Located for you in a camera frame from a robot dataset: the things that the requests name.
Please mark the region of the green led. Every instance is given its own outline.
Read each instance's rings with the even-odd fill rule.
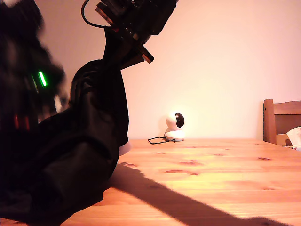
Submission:
[[[44,78],[43,72],[39,72],[39,75],[40,75],[41,81],[43,83],[43,86],[47,86],[47,83],[46,83],[46,80]]]

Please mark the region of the wooden table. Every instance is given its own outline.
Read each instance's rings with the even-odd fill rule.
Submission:
[[[301,152],[251,139],[131,141],[104,200],[63,226],[301,226]]]

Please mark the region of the cable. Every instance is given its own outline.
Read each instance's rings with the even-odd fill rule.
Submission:
[[[109,28],[108,26],[103,26],[103,25],[98,25],[98,24],[94,24],[94,23],[91,23],[90,21],[88,21],[85,17],[85,7],[86,5],[88,4],[90,0],[85,0],[84,4],[82,5],[81,7],[81,16],[83,17],[84,21],[88,24],[88,25],[91,25],[93,27],[98,27],[98,28],[103,28],[103,29],[106,29],[106,28]]]
[[[163,143],[167,143],[167,142],[170,142],[170,141],[172,141],[172,142],[180,142],[180,141],[182,141],[182,140],[175,140],[175,139],[172,139],[172,140],[166,140],[166,141],[158,142],[158,143],[152,143],[152,142],[151,142],[151,140],[153,140],[153,139],[158,139],[158,138],[166,139],[166,136],[164,136],[164,137],[154,137],[154,138],[148,139],[147,141],[150,142],[150,144],[152,144],[152,145],[163,144]]]

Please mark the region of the black fabric cover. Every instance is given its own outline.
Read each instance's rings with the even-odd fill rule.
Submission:
[[[127,141],[128,111],[118,66],[78,70],[71,107],[39,133],[0,133],[0,217],[60,225],[99,202]]]

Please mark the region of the white wall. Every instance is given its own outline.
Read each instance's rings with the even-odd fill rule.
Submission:
[[[105,23],[87,6],[87,17]],[[67,73],[102,58],[101,29],[81,19],[83,0],[36,0],[42,42]],[[165,115],[186,119],[187,137],[263,137],[263,100],[301,100],[300,0],[181,0],[146,48],[155,61],[123,70],[129,138],[163,135]]]

